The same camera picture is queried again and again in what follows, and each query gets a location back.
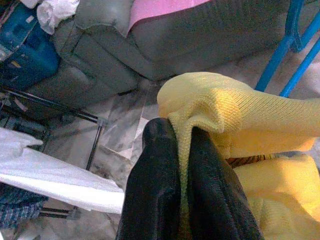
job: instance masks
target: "blue box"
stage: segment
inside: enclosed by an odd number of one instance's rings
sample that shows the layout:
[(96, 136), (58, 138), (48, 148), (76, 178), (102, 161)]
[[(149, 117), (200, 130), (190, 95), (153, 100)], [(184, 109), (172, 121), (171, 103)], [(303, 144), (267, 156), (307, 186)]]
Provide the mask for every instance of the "blue box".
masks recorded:
[(59, 56), (50, 35), (41, 29), (35, 9), (18, 3), (3, 23), (0, 63), (0, 83), (18, 90), (25, 90), (58, 70)]

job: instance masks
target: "white sheet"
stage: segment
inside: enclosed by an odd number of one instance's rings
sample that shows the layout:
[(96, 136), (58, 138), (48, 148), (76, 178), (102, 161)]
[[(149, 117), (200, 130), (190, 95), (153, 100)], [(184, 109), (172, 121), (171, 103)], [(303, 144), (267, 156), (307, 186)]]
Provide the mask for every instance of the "white sheet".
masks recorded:
[(115, 182), (27, 148), (41, 143), (0, 127), (0, 182), (87, 210), (121, 213), (124, 193)]

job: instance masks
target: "black metal rod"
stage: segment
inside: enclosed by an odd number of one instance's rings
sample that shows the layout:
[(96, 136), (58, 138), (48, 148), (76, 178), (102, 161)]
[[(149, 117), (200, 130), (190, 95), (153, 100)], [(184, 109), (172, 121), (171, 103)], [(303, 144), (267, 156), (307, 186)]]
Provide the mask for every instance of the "black metal rod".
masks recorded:
[(96, 149), (97, 149), (97, 145), (98, 145), (98, 141), (99, 141), (101, 132), (102, 132), (102, 125), (99, 124), (98, 125), (98, 130), (96, 131), (96, 135), (95, 135), (95, 139), (94, 139), (94, 142), (93, 142), (93, 146), (92, 146), (92, 149), (91, 149), (91, 153), (90, 153), (90, 156), (89, 156), (89, 159), (88, 159), (88, 163), (87, 163), (86, 168), (85, 168), (88, 171), (91, 168), (92, 161), (94, 160), (94, 156), (95, 156), (95, 152), (96, 152)]
[(60, 215), (60, 214), (40, 212), (38, 217), (49, 217), (49, 218), (57, 218), (57, 219), (66, 219), (68, 217), (68, 215)]
[(4, 97), (1, 99), (0, 112), (4, 107), (4, 105), (6, 104), (7, 99), (8, 99), (8, 94), (5, 94)]
[(54, 212), (54, 213), (68, 214), (68, 213), (69, 213), (69, 210), (43, 207), (43, 208), (41, 209), (41, 212)]
[(50, 101), (48, 99), (45, 99), (45, 98), (42, 98), (39, 96), (35, 96), (35, 95), (32, 95), (32, 94), (24, 92), (24, 91), (12, 89), (10, 87), (7, 87), (7, 86), (1, 85), (1, 84), (0, 84), (0, 88), (6, 92), (12, 94), (12, 95), (17, 96), (17, 97), (28, 99), (34, 103), (38, 103), (38, 104), (44, 105), (46, 107), (62, 111), (62, 112), (67, 111), (67, 112), (72, 113), (74, 116), (76, 116), (78, 118), (88, 120), (93, 123), (97, 123), (98, 117), (95, 115), (92, 115), (90, 113), (87, 113), (87, 112), (84, 112), (84, 111), (81, 111), (81, 110), (78, 110), (78, 109), (75, 109), (72, 107), (68, 107), (66, 105), (56, 103), (54, 101)]

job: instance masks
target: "metal stand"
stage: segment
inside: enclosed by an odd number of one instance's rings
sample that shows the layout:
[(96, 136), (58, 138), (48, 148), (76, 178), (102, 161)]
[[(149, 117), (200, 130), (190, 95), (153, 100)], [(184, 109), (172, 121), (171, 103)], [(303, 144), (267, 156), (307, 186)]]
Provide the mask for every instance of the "metal stand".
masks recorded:
[[(24, 92), (24, 91), (15, 90), (15, 89), (12, 89), (10, 87), (7, 87), (7, 86), (1, 85), (1, 84), (0, 84), (0, 91), (6, 93), (5, 97), (1, 101), (0, 111), (5, 106), (5, 102), (8, 99), (9, 95), (13, 95), (16, 97), (27, 99), (27, 100), (34, 102), (34, 103), (41, 104), (41, 105), (49, 107), (49, 108), (59, 110), (63, 113), (67, 112), (77, 118), (87, 120), (92, 123), (96, 123), (97, 124), (97, 132), (96, 132), (94, 142), (92, 145), (92, 149), (91, 149), (91, 153), (90, 153), (90, 156), (88, 158), (88, 162), (87, 162), (87, 165), (85, 168), (86, 170), (90, 170), (94, 156), (95, 156), (95, 152), (96, 152), (96, 149), (98, 146), (99, 138), (101, 136), (103, 128), (106, 127), (108, 124), (107, 119), (92, 115), (92, 114), (87, 113), (85, 111), (81, 111), (81, 110), (78, 110), (78, 109), (75, 109), (72, 107), (68, 107), (68, 106), (60, 104), (60, 103), (56, 103), (54, 101), (51, 101), (51, 100), (48, 100), (48, 99), (45, 99), (42, 97), (32, 95), (32, 94)], [(73, 208), (73, 210), (54, 209), (54, 208), (45, 208), (44, 207), (42, 209), (42, 211), (40, 212), (39, 216), (40, 217), (50, 217), (50, 218), (62, 218), (62, 219), (76, 219), (77, 218), (76, 212), (77, 212), (76, 206)]]
[[(278, 66), (282, 62), (283, 58), (289, 50), (297, 53), (306, 47), (310, 39), (320, 29), (320, 11), (316, 14), (313, 21), (310, 23), (308, 28), (305, 30), (303, 35), (300, 37), (298, 30), (298, 22), (300, 17), (301, 9), (304, 5), (304, 0), (291, 0), (290, 8), (286, 17), (285, 23), (285, 34), (277, 49), (274, 51), (268, 65), (264, 69), (263, 74), (258, 81), (255, 90), (264, 91), (270, 82), (272, 76), (276, 72)], [(287, 85), (284, 87), (280, 96), (288, 97), (292, 89), (296, 86), (312, 60), (315, 58), (317, 53), (320, 51), (320, 38), (314, 44), (308, 55), (305, 57), (301, 65), (298, 67), (292, 78), (289, 80)]]

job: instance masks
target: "white fabric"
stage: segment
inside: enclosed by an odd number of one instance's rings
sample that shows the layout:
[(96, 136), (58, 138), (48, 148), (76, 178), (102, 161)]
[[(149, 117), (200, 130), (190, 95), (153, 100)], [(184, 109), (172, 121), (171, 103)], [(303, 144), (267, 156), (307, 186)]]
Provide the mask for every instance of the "white fabric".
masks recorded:
[(55, 28), (62, 20), (76, 14), (80, 0), (44, 0), (36, 9), (41, 28), (48, 34), (55, 33)]
[(41, 0), (20, 0), (27, 8), (33, 9)]
[(41, 143), (0, 127), (0, 182), (87, 210), (121, 213), (124, 193), (115, 182), (26, 147)]

